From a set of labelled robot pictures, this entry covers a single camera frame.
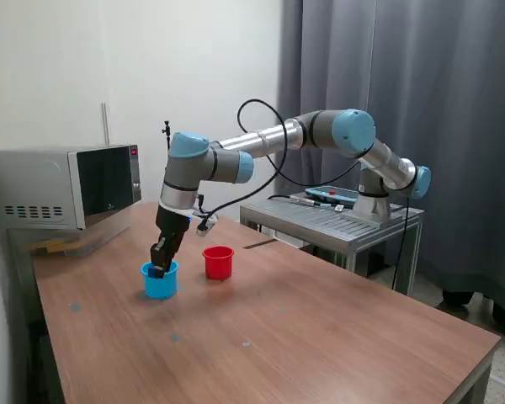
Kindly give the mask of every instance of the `floor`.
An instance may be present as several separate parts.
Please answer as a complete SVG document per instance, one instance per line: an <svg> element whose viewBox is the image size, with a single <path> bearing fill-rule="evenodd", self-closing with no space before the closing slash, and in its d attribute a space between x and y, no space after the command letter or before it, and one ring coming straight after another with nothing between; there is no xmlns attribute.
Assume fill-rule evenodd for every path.
<svg viewBox="0 0 505 404"><path fill-rule="evenodd" d="M392 268L382 271L373 278L391 287ZM446 311L453 316L502 336L501 346L494 356L485 403L505 404L505 386L500 384L501 380L505 382L505 334L492 320L492 302L483 298L482 295L475 294L469 305L459 310L450 310L442 304L441 290L419 275L416 276L411 296L429 306Z"/></svg>

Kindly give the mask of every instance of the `light blue joint cap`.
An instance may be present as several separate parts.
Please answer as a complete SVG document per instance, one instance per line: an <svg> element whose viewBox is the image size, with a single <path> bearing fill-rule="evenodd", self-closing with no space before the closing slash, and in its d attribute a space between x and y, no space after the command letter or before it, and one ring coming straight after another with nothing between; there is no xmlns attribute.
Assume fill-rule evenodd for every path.
<svg viewBox="0 0 505 404"><path fill-rule="evenodd" d="M176 158L200 156L208 151L208 138L193 132L176 132L168 155Z"/></svg>
<svg viewBox="0 0 505 404"><path fill-rule="evenodd" d="M239 152L239 167L235 183L246 183L253 176L254 160L249 153Z"/></svg>
<svg viewBox="0 0 505 404"><path fill-rule="evenodd" d="M346 109L333 120L331 134L344 156L356 157L372 147L376 127L368 113Z"/></svg>
<svg viewBox="0 0 505 404"><path fill-rule="evenodd" d="M430 168L424 166L418 167L410 198L422 198L427 193L431 181L432 173L430 172Z"/></svg>

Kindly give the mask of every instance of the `robotic arm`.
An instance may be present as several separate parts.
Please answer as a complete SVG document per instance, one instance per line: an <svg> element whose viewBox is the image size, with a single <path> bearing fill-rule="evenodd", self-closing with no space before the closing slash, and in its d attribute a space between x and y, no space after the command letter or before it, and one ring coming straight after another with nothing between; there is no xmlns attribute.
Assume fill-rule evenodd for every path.
<svg viewBox="0 0 505 404"><path fill-rule="evenodd" d="M386 220L386 196L396 191L409 198L422 198L430 185L430 170L400 158L376 139L372 117L357 109L323 110L286 120L289 149L302 147L339 149L344 157L362 163L355 215ZM170 268L183 234L189 228L200 181L245 183L253 175L254 158L279 152L284 147L282 125L249 132L224 141L212 141L190 132L174 135L157 210L161 230L151 246L154 273L162 277Z"/></svg>

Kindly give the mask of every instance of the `metal leg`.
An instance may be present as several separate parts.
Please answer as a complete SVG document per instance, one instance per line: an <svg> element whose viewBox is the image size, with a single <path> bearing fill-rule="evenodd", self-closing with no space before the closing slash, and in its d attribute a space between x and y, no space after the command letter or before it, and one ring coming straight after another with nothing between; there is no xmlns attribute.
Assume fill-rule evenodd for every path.
<svg viewBox="0 0 505 404"><path fill-rule="evenodd" d="M349 252L346 256L346 269L352 274L355 274L355 263L357 261L357 253Z"/></svg>
<svg viewBox="0 0 505 404"><path fill-rule="evenodd" d="M407 229L406 236L404 237L401 261L398 265L395 283L395 290L404 295L412 293L422 227L423 224L420 222L417 226Z"/></svg>
<svg viewBox="0 0 505 404"><path fill-rule="evenodd" d="M244 218L243 216L239 216L239 222L244 225L244 226L247 226L251 229L253 229L254 231L258 231L258 223L255 223L253 221L250 221L246 218Z"/></svg>
<svg viewBox="0 0 505 404"><path fill-rule="evenodd" d="M460 400L460 404L482 404L485 402L486 387L488 386L488 378L490 377L491 366L485 370L465 396Z"/></svg>

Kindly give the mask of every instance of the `table surface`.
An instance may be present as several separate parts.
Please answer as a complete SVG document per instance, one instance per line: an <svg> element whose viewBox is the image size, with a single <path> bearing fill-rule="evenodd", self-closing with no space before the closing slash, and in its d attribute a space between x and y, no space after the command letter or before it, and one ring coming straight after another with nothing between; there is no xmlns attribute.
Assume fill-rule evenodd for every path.
<svg viewBox="0 0 505 404"><path fill-rule="evenodd" d="M221 218L186 234L179 290L143 293L156 205L85 258L34 259L67 404L440 403L499 337ZM236 250L224 282L201 252Z"/></svg>

